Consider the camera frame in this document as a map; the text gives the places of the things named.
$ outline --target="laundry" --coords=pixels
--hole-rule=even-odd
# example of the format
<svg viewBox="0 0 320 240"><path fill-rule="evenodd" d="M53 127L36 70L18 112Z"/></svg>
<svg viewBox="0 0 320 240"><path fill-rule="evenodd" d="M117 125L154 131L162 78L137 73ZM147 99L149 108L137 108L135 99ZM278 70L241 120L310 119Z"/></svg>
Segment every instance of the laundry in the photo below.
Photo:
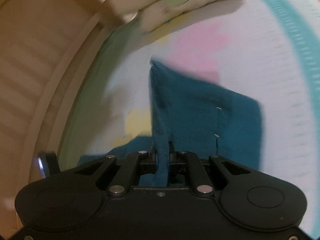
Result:
<svg viewBox="0 0 320 240"><path fill-rule="evenodd" d="M221 155L259 169L262 120L259 104L218 85L184 76L151 60L152 137L137 137L108 154L125 158L139 150L157 151L157 172L141 176L140 185L168 184L169 142L176 151L199 158ZM82 156L78 164L101 157Z"/></svg>

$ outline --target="teal cloth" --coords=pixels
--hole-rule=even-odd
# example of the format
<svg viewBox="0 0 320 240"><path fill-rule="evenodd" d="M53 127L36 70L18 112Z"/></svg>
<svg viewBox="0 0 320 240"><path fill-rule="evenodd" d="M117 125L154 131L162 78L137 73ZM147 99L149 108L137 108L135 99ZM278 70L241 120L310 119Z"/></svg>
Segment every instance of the teal cloth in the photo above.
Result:
<svg viewBox="0 0 320 240"><path fill-rule="evenodd" d="M157 150L157 172L142 176L140 185L167 186L170 141L175 150L191 151L199 158L218 154L259 169L262 127L255 100L186 77L159 61L150 63L152 141ZM150 138L145 140L150 145ZM125 157L138 149L142 148L135 141L113 149L110 154Z"/></svg>

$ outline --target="black bracket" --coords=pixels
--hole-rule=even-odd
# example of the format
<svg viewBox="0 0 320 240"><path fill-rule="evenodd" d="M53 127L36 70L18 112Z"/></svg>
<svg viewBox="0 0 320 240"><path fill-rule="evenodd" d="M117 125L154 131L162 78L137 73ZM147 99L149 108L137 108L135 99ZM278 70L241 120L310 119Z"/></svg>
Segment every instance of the black bracket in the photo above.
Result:
<svg viewBox="0 0 320 240"><path fill-rule="evenodd" d="M155 172L154 149L47 172L18 193L25 227L11 239L310 240L298 228L306 198L288 182L173 147L170 176L184 176L185 184L138 187L141 175Z"/></svg>

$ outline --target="metal screw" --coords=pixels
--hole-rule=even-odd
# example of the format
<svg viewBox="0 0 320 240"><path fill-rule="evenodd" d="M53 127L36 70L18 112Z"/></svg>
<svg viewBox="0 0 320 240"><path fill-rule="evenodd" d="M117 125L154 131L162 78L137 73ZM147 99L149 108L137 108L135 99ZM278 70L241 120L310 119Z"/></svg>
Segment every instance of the metal screw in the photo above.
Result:
<svg viewBox="0 0 320 240"><path fill-rule="evenodd" d="M165 196L165 192L157 192L157 196L158 197L164 197Z"/></svg>
<svg viewBox="0 0 320 240"><path fill-rule="evenodd" d="M120 194L120 193L124 192L124 187L121 185L113 185L109 188L109 191L114 194Z"/></svg>
<svg viewBox="0 0 320 240"><path fill-rule="evenodd" d="M197 187L197 191L201 192L201 193L210 193L213 191L213 187L209 186L209 185L200 185Z"/></svg>

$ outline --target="blue light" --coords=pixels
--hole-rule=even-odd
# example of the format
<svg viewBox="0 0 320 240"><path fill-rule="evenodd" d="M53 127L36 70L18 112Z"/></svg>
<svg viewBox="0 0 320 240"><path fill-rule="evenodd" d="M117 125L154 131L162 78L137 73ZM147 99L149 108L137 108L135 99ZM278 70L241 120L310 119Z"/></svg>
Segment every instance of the blue light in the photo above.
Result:
<svg viewBox="0 0 320 240"><path fill-rule="evenodd" d="M44 174L44 170L43 170L43 165L42 165L42 161L40 158L38 158L38 163L39 163L39 168L42 174L42 178L45 178L45 174Z"/></svg>

